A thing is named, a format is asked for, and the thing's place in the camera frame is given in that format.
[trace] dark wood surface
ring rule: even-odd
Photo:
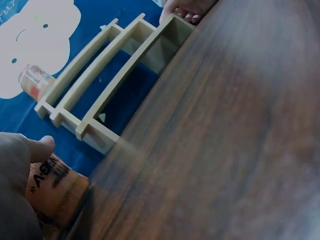
[[[92,177],[76,239],[320,239],[320,0],[220,0]]]

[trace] blue tablecloth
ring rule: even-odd
[[[101,31],[100,26],[118,18],[118,25],[125,28],[141,13],[158,26],[161,9],[151,0],[0,0],[0,131],[36,140],[52,135],[54,152],[88,176],[102,154],[63,127],[55,128],[48,117],[40,119],[35,102],[21,92],[17,73],[26,63],[33,63],[57,77]],[[72,109],[75,116],[84,116],[129,57],[124,52],[115,56]],[[103,110],[105,126],[121,134],[157,77],[139,64]]]

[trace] cylindrical container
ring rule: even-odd
[[[70,228],[89,189],[88,178],[56,155],[30,165],[25,197],[35,211],[45,240],[57,240]]]
[[[40,67],[31,64],[28,64],[22,72],[20,72],[18,77],[23,91],[37,102],[55,80],[53,76],[43,71]]]

